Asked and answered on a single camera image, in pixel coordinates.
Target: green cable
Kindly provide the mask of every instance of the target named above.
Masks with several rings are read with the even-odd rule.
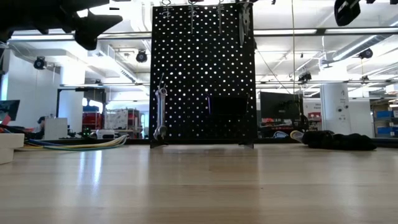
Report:
[[[78,151],[78,152],[83,152],[83,151],[98,151],[98,150],[105,150],[105,149],[114,149],[119,146],[123,146],[127,141],[127,138],[124,139],[124,141],[121,144],[118,144],[116,146],[109,146],[109,147],[90,147],[90,148],[76,148],[76,149],[68,149],[68,148],[59,148],[59,147],[50,147],[50,146],[43,146],[43,149],[50,149],[53,151]]]

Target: white cylinder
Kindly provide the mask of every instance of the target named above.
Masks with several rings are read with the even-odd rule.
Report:
[[[0,164],[12,162],[14,149],[24,146],[24,134],[0,134]]]
[[[346,83],[321,86],[322,130],[336,134],[351,134],[348,88]]]
[[[61,68],[61,84],[78,85],[85,82],[85,68],[79,66],[67,66]],[[83,121],[84,93],[73,90],[63,90],[60,93],[59,118],[67,118],[70,129],[80,132]]]

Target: wooden tabletop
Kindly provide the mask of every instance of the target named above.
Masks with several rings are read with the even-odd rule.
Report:
[[[398,152],[299,144],[23,151],[0,223],[398,223]]]

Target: black wire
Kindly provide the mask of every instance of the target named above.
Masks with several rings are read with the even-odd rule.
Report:
[[[287,91],[288,94],[291,94],[291,93],[288,91],[288,89],[279,81],[279,79],[276,77],[275,73],[271,70],[271,68],[268,66],[268,63],[266,62],[266,60],[264,59],[264,57],[262,57],[261,52],[260,52],[259,50],[257,50],[257,51],[259,52],[262,61],[267,65],[267,68],[268,68],[269,71],[273,74],[273,76],[276,78],[276,80],[279,82],[279,84],[285,88],[285,90]]]
[[[13,128],[13,127],[10,127],[8,125],[0,124],[0,128],[7,129],[8,131],[10,131],[12,133],[27,135],[27,133],[24,132],[23,130],[20,130],[20,129],[17,129],[17,128]]]

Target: ceiling light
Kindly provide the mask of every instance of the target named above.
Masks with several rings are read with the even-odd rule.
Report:
[[[63,87],[93,87],[93,86],[99,86],[99,84],[64,84],[60,85]]]
[[[52,34],[52,35],[13,35],[11,37],[11,40],[74,40],[75,38],[73,37],[72,34],[62,34],[62,35],[57,35],[57,34]]]
[[[120,48],[120,49],[115,49],[115,50],[116,50],[116,52],[138,52],[138,49],[130,48],[130,47]]]
[[[149,85],[149,83],[103,83],[103,86],[141,86]]]
[[[314,34],[316,29],[281,29],[281,30],[255,30],[254,35],[289,35],[289,34]]]
[[[380,28],[352,28],[352,29],[327,29],[326,34],[357,34],[357,33],[395,33],[398,32],[398,27],[380,27]]]

